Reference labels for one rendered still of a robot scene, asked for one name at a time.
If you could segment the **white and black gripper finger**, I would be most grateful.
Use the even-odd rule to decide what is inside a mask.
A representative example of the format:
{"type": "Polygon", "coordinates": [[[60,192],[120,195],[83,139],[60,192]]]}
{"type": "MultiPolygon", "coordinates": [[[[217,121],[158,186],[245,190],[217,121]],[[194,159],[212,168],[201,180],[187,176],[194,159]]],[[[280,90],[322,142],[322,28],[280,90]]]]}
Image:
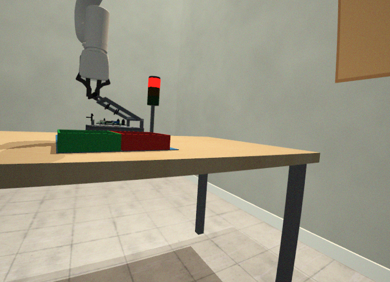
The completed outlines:
{"type": "MultiPolygon", "coordinates": [[[[97,92],[98,95],[100,95],[100,89],[103,87],[103,86],[106,86],[106,85],[110,85],[110,80],[108,79],[107,81],[101,83],[102,80],[97,80],[97,83],[96,83],[96,89],[95,89],[95,92],[97,92]]],[[[94,97],[95,100],[97,100],[98,98],[97,97],[94,97]]]]}
{"type": "Polygon", "coordinates": [[[86,78],[86,80],[82,79],[80,74],[78,73],[77,77],[76,77],[76,80],[83,83],[83,85],[87,88],[86,90],[86,96],[88,97],[88,99],[91,99],[91,94],[92,94],[92,89],[91,89],[91,86],[90,86],[90,83],[91,83],[91,79],[90,78],[86,78]]]}

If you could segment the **red bin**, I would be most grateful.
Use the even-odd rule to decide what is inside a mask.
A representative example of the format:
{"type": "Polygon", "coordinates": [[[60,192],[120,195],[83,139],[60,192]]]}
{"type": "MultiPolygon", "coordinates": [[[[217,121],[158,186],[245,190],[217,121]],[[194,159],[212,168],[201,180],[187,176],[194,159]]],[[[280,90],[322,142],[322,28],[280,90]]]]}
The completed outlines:
{"type": "Polygon", "coordinates": [[[170,150],[170,135],[152,132],[111,131],[122,135],[121,150],[170,150]]]}

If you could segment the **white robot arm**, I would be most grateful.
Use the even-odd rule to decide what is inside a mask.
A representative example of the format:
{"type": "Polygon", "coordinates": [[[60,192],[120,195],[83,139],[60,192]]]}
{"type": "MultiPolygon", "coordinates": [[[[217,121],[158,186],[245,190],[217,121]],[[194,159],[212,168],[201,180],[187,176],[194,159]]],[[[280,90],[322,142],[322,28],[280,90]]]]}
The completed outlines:
{"type": "Polygon", "coordinates": [[[76,0],[74,23],[76,36],[85,49],[107,54],[110,13],[101,7],[102,0],[76,0]]]}

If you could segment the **green open tray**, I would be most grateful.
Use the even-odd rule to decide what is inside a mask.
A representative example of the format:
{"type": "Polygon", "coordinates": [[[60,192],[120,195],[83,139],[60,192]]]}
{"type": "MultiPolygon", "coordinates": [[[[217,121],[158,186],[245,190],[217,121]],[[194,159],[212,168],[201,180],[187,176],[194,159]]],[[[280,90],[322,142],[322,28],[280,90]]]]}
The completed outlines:
{"type": "Polygon", "coordinates": [[[121,137],[110,131],[58,129],[57,149],[58,153],[121,151],[121,137]]]}

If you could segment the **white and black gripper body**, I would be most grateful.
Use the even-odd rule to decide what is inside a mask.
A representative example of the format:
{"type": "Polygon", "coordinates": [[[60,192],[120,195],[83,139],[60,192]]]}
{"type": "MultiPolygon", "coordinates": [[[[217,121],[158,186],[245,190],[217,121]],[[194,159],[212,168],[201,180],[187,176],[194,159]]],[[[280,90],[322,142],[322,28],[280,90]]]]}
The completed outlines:
{"type": "Polygon", "coordinates": [[[83,50],[79,65],[79,74],[82,79],[90,78],[92,81],[109,79],[109,58],[103,51],[83,50]]]}

